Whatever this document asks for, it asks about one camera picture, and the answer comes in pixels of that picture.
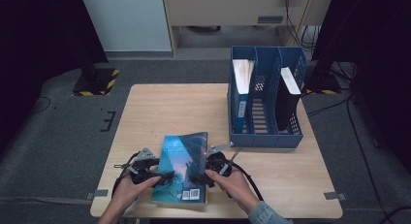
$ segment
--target hand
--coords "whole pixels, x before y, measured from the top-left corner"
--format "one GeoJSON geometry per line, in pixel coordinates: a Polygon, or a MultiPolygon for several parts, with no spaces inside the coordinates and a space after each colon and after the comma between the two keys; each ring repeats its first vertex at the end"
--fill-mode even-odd
{"type": "Polygon", "coordinates": [[[238,169],[233,168],[231,175],[228,177],[221,176],[213,170],[205,170],[205,173],[217,182],[223,191],[227,191],[247,214],[260,202],[251,191],[244,175],[238,169]]]}
{"type": "Polygon", "coordinates": [[[137,200],[139,195],[159,179],[160,177],[157,176],[134,184],[129,175],[125,176],[115,189],[114,196],[100,217],[99,223],[117,223],[124,211],[137,200]]]}

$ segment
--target white wall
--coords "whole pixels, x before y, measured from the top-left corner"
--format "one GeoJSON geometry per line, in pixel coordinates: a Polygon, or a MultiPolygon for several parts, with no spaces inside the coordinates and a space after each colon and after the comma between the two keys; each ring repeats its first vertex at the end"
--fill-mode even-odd
{"type": "Polygon", "coordinates": [[[171,51],[163,0],[83,0],[105,51],[171,51]]]}

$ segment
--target sleeve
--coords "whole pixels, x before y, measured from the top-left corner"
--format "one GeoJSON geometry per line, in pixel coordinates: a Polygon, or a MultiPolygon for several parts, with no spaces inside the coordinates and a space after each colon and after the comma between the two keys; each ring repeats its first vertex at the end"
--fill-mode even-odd
{"type": "Polygon", "coordinates": [[[290,224],[287,219],[277,214],[265,202],[259,202],[251,209],[248,213],[248,220],[251,224],[290,224]]]}

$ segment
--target book cover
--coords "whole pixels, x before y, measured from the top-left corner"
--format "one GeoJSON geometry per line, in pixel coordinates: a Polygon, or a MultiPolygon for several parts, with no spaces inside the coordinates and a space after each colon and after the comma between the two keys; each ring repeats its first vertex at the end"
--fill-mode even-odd
{"type": "Polygon", "coordinates": [[[287,129],[290,118],[296,111],[300,99],[300,89],[288,67],[281,68],[275,102],[275,120],[279,131],[287,129]]]}
{"type": "Polygon", "coordinates": [[[248,102],[248,92],[250,87],[251,75],[254,70],[254,61],[247,59],[233,60],[234,77],[236,89],[233,96],[233,116],[234,132],[241,134],[244,128],[244,116],[248,102]]]}
{"type": "Polygon", "coordinates": [[[206,185],[190,180],[206,169],[207,132],[190,135],[166,135],[158,173],[174,171],[173,180],[153,189],[152,202],[167,205],[205,205],[206,185]]]}

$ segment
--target person's right hand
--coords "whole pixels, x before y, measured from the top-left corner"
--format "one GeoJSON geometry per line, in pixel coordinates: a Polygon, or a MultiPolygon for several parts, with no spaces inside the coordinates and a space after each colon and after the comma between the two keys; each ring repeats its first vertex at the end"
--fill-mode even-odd
{"type": "Polygon", "coordinates": [[[221,176],[213,170],[205,170],[205,173],[217,182],[223,191],[227,191],[236,200],[238,206],[247,214],[260,202],[251,191],[244,175],[238,169],[233,168],[231,175],[228,177],[221,176]]]}

